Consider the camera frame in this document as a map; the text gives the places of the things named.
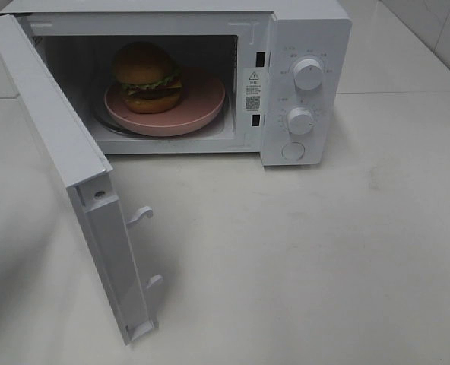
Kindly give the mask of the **pink round plate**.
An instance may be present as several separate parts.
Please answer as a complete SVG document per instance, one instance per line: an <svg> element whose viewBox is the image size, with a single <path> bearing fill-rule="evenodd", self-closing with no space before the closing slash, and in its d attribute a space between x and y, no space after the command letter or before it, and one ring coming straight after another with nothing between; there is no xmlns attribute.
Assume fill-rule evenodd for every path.
<svg viewBox="0 0 450 365"><path fill-rule="evenodd" d="M128 94L120 84L108 87L105 107L124 129L151 137L173 137L210 123L225 101L222 81L203 68L185 68L174 84Z"/></svg>

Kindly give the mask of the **white microwave oven body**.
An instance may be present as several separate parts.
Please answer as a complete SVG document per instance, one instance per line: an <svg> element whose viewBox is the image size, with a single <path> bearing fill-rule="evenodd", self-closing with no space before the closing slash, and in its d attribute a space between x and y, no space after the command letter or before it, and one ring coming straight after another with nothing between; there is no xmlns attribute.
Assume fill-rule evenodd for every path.
<svg viewBox="0 0 450 365"><path fill-rule="evenodd" d="M336 1L13 1L1 12L27 25L34 48L104 156L116 154L259 153L265 166L317 164L328 133L352 23ZM233 139L123 138L91 133L91 104L103 102L118 82L115 54L133 42L153 43L185 68L218 77L229 95ZM324 65L322 84L300 90L291 67L303 56ZM242 73L263 68L261 112L243 109ZM286 115L308 109L315 126L292 135ZM288 161L282 148L299 142L301 160Z"/></svg>

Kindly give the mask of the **upper white control knob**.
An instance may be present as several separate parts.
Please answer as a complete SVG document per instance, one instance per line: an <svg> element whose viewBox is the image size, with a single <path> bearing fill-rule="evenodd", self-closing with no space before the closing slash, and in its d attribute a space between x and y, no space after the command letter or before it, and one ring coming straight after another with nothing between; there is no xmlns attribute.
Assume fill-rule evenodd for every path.
<svg viewBox="0 0 450 365"><path fill-rule="evenodd" d="M293 80L300 90L310 91L319 87L324 78L322 61L311 55L297 59L292 67Z"/></svg>

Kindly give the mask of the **white microwave door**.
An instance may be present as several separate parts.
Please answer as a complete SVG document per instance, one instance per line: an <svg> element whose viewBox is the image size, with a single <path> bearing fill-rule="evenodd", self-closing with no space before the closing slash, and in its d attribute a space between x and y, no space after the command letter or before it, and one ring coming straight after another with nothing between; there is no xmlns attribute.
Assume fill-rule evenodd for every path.
<svg viewBox="0 0 450 365"><path fill-rule="evenodd" d="M110 177L112 166L97 146L45 62L27 25L0 16L0 56L36 144L57 172L78 219L88 249L125 344L157 328L146 303L161 275L142 281L128 235L148 206L127 220Z"/></svg>

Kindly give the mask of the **glass microwave turntable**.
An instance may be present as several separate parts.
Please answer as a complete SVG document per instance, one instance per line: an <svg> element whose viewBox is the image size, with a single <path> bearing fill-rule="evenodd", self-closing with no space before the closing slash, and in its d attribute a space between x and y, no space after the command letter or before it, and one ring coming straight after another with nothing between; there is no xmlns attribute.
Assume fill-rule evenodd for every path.
<svg viewBox="0 0 450 365"><path fill-rule="evenodd" d="M87 127L91 133L96 133L97 130L106 130L106 133L122 136L123 138L133 138L137 140L163 140L163 139L233 139L235 136L235 123L233 119L233 111L230 105L229 95L226 94L223 106L217 116L206 126L184 135L153 137L141 135L121 127L115 122L103 102L93 101L91 104L91 115L93 121L89 122Z"/></svg>

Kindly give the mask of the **lower white timer knob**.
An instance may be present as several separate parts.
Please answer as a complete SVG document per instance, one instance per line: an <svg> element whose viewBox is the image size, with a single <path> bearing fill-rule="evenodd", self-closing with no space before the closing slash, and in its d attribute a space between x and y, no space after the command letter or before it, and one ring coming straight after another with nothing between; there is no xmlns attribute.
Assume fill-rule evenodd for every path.
<svg viewBox="0 0 450 365"><path fill-rule="evenodd" d="M287 129L292 135L306 135L315 126L312 113L302 107L292 109L286 115Z"/></svg>

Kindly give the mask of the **round white door button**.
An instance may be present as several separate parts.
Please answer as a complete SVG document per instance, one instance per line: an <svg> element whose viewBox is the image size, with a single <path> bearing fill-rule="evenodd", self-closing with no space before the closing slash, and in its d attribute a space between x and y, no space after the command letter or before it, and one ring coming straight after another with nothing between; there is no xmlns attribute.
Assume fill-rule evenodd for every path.
<svg viewBox="0 0 450 365"><path fill-rule="evenodd" d="M290 142L285 145L282 150L282 156L288 161L298 161L301 160L305 154L305 147L299 142Z"/></svg>

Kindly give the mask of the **burger with lettuce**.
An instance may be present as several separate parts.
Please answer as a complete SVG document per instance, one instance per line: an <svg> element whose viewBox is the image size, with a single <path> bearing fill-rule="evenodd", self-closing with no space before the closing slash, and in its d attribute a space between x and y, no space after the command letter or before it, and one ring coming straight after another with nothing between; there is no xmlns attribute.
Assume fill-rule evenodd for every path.
<svg viewBox="0 0 450 365"><path fill-rule="evenodd" d="M162 113L171 110L181 98L181 68L153 43L123 46L113 58L112 73L123 103L133 113Z"/></svg>

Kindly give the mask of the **white warning label sticker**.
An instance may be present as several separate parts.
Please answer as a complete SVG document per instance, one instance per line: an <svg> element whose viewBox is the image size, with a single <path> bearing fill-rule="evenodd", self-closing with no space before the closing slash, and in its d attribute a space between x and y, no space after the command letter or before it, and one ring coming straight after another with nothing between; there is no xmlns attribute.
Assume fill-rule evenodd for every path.
<svg viewBox="0 0 450 365"><path fill-rule="evenodd" d="M261 112L263 107L263 68L245 68L242 73L242 105L246 112Z"/></svg>

